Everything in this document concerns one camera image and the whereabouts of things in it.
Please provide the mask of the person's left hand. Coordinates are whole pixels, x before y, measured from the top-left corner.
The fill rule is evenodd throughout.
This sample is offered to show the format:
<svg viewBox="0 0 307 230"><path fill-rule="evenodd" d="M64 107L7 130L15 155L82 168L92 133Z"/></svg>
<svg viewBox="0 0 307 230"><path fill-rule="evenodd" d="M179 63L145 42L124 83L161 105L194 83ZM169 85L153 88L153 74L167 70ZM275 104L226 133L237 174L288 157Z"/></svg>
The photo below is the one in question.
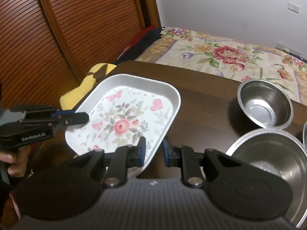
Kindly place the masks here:
<svg viewBox="0 0 307 230"><path fill-rule="evenodd" d="M7 172L11 177L23 177L27 170L30 146L18 149L16 153L1 151L1 161L8 164Z"/></svg>

